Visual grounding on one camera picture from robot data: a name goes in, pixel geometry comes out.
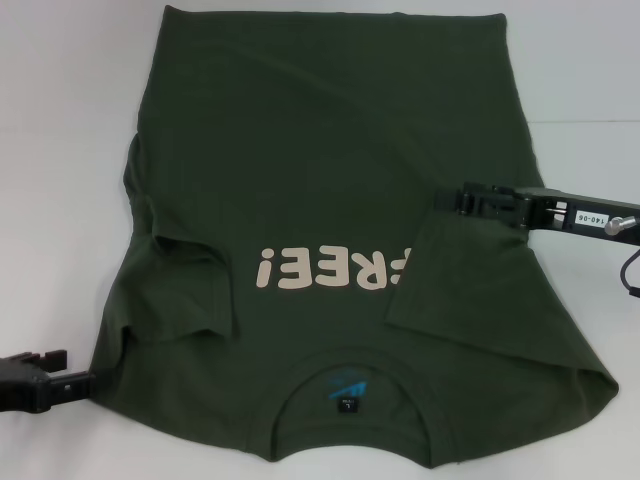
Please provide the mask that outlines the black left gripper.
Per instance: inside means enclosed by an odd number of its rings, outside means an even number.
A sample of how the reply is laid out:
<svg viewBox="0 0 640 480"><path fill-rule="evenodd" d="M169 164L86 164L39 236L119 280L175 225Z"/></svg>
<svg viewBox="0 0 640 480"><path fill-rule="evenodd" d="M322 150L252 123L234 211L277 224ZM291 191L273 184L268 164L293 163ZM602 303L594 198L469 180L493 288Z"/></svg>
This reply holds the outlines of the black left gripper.
<svg viewBox="0 0 640 480"><path fill-rule="evenodd" d="M1 359L1 411L39 414L54 403L70 403L92 397L96 377L78 372L50 378L67 369L66 350L44 354L24 352Z"/></svg>

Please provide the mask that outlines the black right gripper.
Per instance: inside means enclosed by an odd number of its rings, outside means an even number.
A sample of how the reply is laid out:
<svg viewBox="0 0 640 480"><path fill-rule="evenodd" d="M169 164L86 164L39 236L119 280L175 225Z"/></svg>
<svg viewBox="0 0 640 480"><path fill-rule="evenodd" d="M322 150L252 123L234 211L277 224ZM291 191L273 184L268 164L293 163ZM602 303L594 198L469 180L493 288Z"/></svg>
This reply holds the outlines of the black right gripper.
<svg viewBox="0 0 640 480"><path fill-rule="evenodd" d="M471 195L513 195L513 199L463 198ZM521 217L519 207L523 207ZM639 206L547 188L516 189L464 182L437 189L437 210L457 215L520 223L527 230L549 230L615 243L639 245Z"/></svg>

